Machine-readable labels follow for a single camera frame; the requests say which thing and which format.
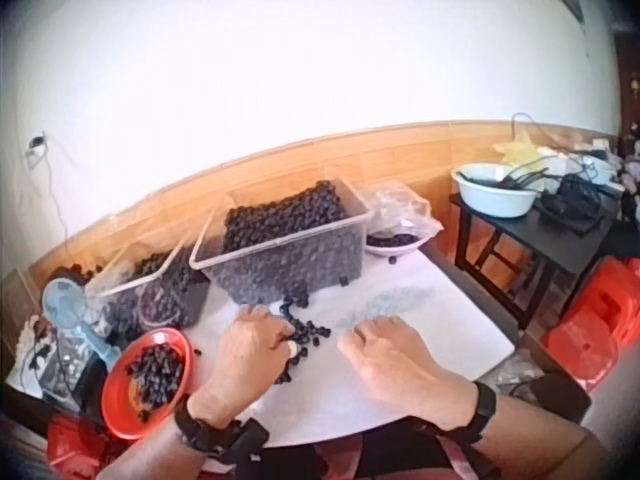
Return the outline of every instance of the white plastic basin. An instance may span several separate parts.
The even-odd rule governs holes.
[[[513,169],[513,166],[504,164],[470,163],[454,168],[451,177],[458,183],[462,200],[474,210],[492,217],[516,218],[531,210],[536,196],[542,191],[542,181],[533,182],[527,186],[527,190],[504,190],[478,185],[458,175],[462,172],[470,179],[500,181]],[[527,172],[524,168],[520,169],[515,177]]]

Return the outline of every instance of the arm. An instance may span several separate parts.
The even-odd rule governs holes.
[[[444,431],[473,417],[477,388],[440,367],[399,318],[365,321],[340,340],[373,396]],[[475,447],[505,478],[600,478],[605,454],[588,431],[519,400],[498,396],[496,414]]]
[[[292,330],[266,307],[243,308],[220,339],[211,377],[189,397],[190,415],[226,428],[282,373],[289,358],[289,347],[282,340]],[[98,479],[190,480],[198,476],[205,459],[182,443],[171,415],[100,472]]]

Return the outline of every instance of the blue plastic object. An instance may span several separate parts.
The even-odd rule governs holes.
[[[105,342],[83,320],[89,310],[84,291],[66,278],[56,278],[47,284],[42,293],[42,310],[60,330],[81,337],[95,351],[110,372],[120,349]]]

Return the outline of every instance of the watch strap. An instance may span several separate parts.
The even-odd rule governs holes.
[[[227,428],[219,430],[200,419],[193,418],[187,409],[185,397],[174,411],[174,420],[180,430],[180,439],[190,448],[220,459],[241,435],[239,421],[232,421]]]
[[[466,427],[459,427],[445,436],[461,445],[472,445],[482,439],[482,432],[496,413],[496,393],[480,382],[473,382],[478,388],[478,402],[471,421]]]

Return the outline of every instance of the red plastic stool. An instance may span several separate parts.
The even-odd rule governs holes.
[[[106,448],[106,439],[67,415],[56,415],[49,422],[47,458],[51,468],[62,478],[95,478],[103,466]]]
[[[618,346],[607,324],[586,307],[547,332],[542,344],[587,392],[618,361]]]
[[[623,345],[631,345],[640,336],[640,278],[615,258],[603,260],[565,318],[585,307],[600,317]]]
[[[634,275],[640,277],[640,258],[632,258],[627,262],[627,268],[631,270]]]

